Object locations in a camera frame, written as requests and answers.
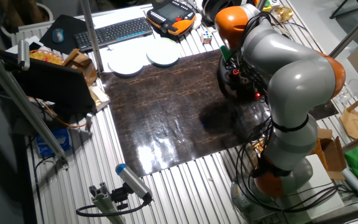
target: wire bundle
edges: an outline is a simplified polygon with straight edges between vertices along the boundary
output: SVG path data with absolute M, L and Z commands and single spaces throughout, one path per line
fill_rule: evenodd
M 251 135 L 249 137 L 248 142 L 251 143 L 251 139 L 255 139 L 257 138 L 259 141 L 260 138 L 264 138 L 263 143 L 259 143 L 262 145 L 263 149 L 265 150 L 267 145 L 269 144 L 269 140 L 270 137 L 273 133 L 273 127 L 272 127 L 272 118 L 269 116 L 263 123 L 261 123 L 260 125 L 256 126 L 255 128 L 257 128 L 259 130 L 259 132 L 257 132 L 257 134 L 255 135 Z M 244 153 L 246 151 L 246 145 L 243 145 L 238 154 L 237 154 L 237 160 L 236 160 L 236 179 L 237 179 L 237 183 L 238 183 L 238 187 L 240 188 L 241 192 L 245 195 L 245 197 L 251 201 L 254 204 L 257 204 L 261 207 L 264 207 L 266 209 L 269 210 L 273 210 L 276 212 L 281 212 L 281 213 L 296 213 L 296 212 L 304 212 L 308 209 L 311 209 L 313 207 L 316 207 L 318 205 L 320 205 L 321 203 L 325 202 L 327 199 L 331 198 L 332 196 L 334 196 L 336 194 L 336 192 L 347 192 L 347 193 L 354 193 L 354 191 L 352 191 L 351 189 L 348 189 L 345 185 L 339 184 L 339 185 L 335 185 L 335 186 L 330 186 L 330 187 L 326 187 L 323 190 L 320 190 L 319 192 L 315 193 L 314 195 L 310 196 L 309 198 L 304 199 L 303 201 L 301 201 L 300 203 L 289 207 L 289 208 L 280 208 L 277 204 L 276 207 L 271 206 L 263 201 L 261 201 L 251 190 L 250 188 L 250 177 L 248 178 L 248 181 L 246 183 L 246 181 L 244 180 L 244 178 L 242 178 L 242 183 L 246 188 L 246 192 L 244 191 L 244 189 L 242 189 L 241 185 L 240 185 L 240 178 L 239 178 L 239 174 L 241 175 L 241 177 L 244 176 L 243 174 L 243 169 L 241 169 L 241 171 L 238 170 L 238 165 L 240 163 L 240 167 L 244 167 Z M 328 184 L 324 184 L 318 187 L 324 187 L 327 186 L 329 184 L 332 184 L 332 182 L 328 183 Z M 291 197 L 294 195 L 298 195 L 301 194 L 303 192 L 318 188 L 318 187 L 313 187 L 307 190 L 304 190 L 302 192 L 298 192 L 296 194 L 291 194 L 291 195 L 286 195 L 284 197 Z M 312 200 L 313 198 L 319 196 L 316 200 L 312 201 L 309 205 L 304 206 L 304 207 L 300 207 L 300 205 L 303 205 L 305 202 L 308 202 L 310 200 Z

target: white table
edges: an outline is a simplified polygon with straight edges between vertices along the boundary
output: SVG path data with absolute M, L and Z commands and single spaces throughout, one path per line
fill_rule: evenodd
M 287 0 L 283 4 L 290 6 Z M 97 27 L 132 19 L 138 15 L 144 16 L 151 5 L 130 7 L 109 12 L 94 14 L 94 23 Z M 296 14 L 291 22 L 305 24 Z M 19 32 L 12 37 L 12 44 L 19 39 L 37 35 L 43 36 L 51 26 L 51 22 L 44 22 L 19 28 Z M 287 27 L 295 42 L 307 47 L 319 50 L 313 37 L 305 30 L 297 27 Z M 201 26 L 198 30 L 192 30 L 186 38 L 178 38 L 181 49 L 181 57 L 200 54 L 219 49 L 223 45 L 216 32 L 211 45 L 202 45 L 200 34 L 212 28 Z M 157 33 L 143 37 L 145 41 L 157 39 Z M 102 58 L 108 54 L 108 48 L 101 49 Z M 106 61 L 103 60 L 104 69 L 109 70 Z M 103 88 L 100 79 L 97 85 Z M 335 104 L 338 111 L 343 111 L 344 105 Z M 320 128 L 333 130 L 333 136 L 339 136 L 342 145 L 351 141 L 346 135 L 339 121 L 339 114 L 318 121 Z M 73 118 L 73 123 L 82 124 Z M 30 166 L 30 176 L 37 213 L 38 223 L 109 223 L 107 218 L 85 218 L 76 215 L 75 210 L 85 205 L 91 205 L 91 194 L 88 187 L 98 186 L 105 182 L 110 190 L 119 188 L 122 180 L 115 173 L 117 164 L 124 163 L 121 147 L 117 138 L 114 121 L 110 108 L 107 106 L 93 118 L 91 136 L 84 128 L 70 129 L 74 150 L 67 152 L 68 170 L 55 166 L 53 162 L 41 164 L 36 174 L 33 168 L 42 158 L 37 154 L 35 144 L 27 149 Z M 231 203 L 230 186 L 234 177 L 236 149 L 223 150 L 209 156 L 204 156 L 179 166 L 171 167 L 142 178 L 150 187 L 154 196 L 151 206 L 142 210 L 124 215 L 127 223 L 245 223 Z M 35 175 L 39 181 L 39 189 L 35 185 Z M 129 208 L 140 205 L 135 195 L 128 199 Z

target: mouse pad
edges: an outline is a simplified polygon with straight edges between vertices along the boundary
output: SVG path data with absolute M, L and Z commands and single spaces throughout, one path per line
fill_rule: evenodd
M 64 41 L 60 44 L 56 44 L 52 40 L 52 32 L 57 28 L 63 29 Z M 48 31 L 40 39 L 40 42 L 52 50 L 57 50 L 68 55 L 73 49 L 77 48 L 74 34 L 86 31 L 85 21 L 75 19 L 71 16 L 61 15 L 55 20 L 52 26 L 49 27 Z
M 130 79 L 102 75 L 125 162 L 137 175 L 238 146 L 267 118 L 265 103 L 225 99 L 216 79 L 220 57 L 217 50 L 170 68 L 149 65 Z M 318 119 L 337 113 L 331 102 L 311 112 Z

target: cardboard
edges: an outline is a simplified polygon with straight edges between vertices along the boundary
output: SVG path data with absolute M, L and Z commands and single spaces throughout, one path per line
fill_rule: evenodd
M 81 53 L 79 49 L 71 51 L 62 65 L 81 70 L 88 86 L 91 86 L 98 77 L 92 60 L 85 54 Z
M 331 129 L 317 129 L 317 137 L 320 139 L 331 139 L 333 137 L 333 131 Z
M 342 170 L 346 168 L 345 156 L 339 137 L 332 140 L 333 131 L 318 129 L 316 147 L 311 154 L 317 154 L 330 179 L 345 180 Z

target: gray robot arm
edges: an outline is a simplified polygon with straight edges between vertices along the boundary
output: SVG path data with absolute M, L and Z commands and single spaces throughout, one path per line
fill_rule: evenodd
M 234 50 L 239 45 L 244 31 L 239 28 L 248 29 L 247 21 L 258 13 L 246 4 L 216 15 L 215 24 L 226 47 Z M 270 79 L 267 98 L 273 131 L 254 180 L 263 194 L 280 197 L 307 182 L 302 175 L 313 173 L 306 169 L 305 157 L 316 144 L 317 124 L 308 111 L 340 91 L 345 73 L 333 58 L 278 34 L 266 18 L 260 20 L 240 46 L 243 60 Z

